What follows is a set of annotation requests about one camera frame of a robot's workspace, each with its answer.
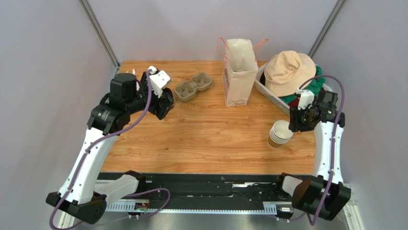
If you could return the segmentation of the white paper takeout bag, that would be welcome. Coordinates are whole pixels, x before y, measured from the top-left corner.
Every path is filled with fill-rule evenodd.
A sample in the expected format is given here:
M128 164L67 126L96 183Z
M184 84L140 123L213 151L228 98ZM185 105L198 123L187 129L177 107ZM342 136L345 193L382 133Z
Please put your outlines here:
M224 58L222 82L227 107L247 105L258 73L255 49L268 41L265 38L253 45L249 39L217 39L225 46L223 52L220 48L217 51Z

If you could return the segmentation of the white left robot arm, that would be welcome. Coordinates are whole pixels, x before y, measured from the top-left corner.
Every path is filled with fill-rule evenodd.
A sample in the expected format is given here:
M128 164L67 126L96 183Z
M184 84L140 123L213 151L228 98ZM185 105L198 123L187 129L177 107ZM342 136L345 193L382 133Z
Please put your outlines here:
M115 75L109 92L91 112L72 171L58 191L48 194L46 202L79 224L92 225L114 202L148 194L146 177L135 171L127 171L108 184L97 185L96 181L114 143L136 125L130 121L132 114L144 117L151 113L161 120L173 108L170 83L170 76L154 67L149 67L141 79L133 73Z

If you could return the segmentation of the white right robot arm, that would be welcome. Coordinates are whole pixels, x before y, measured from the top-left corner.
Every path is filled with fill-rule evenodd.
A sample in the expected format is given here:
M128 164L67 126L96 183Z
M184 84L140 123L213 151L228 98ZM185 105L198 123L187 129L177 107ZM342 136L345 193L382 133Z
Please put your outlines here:
M340 143L345 114L337 107L337 93L322 90L317 97L309 90L297 89L298 106L290 107L289 130L313 131L316 141L311 175L300 179L282 173L280 188L292 199L292 207L327 221L333 220L351 198L340 170Z

